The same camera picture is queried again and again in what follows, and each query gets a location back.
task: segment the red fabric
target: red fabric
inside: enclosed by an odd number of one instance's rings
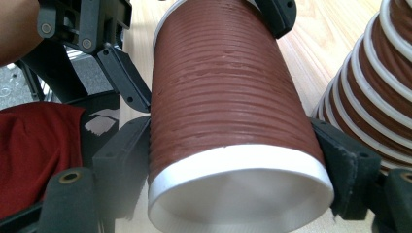
[[[0,111],[0,219],[41,200],[51,176],[82,166],[83,111],[41,102]]]

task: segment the bolt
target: bolt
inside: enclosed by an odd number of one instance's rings
[[[42,24],[42,32],[44,32],[46,34],[49,34],[49,33],[51,33],[51,31],[52,31],[52,27],[51,27],[50,24],[48,24],[48,23],[43,23]]]
[[[91,42],[90,39],[84,39],[84,40],[82,41],[82,46],[83,46],[83,48],[85,48],[86,50],[90,49],[90,48],[91,48],[91,45],[92,45],[92,42]]]

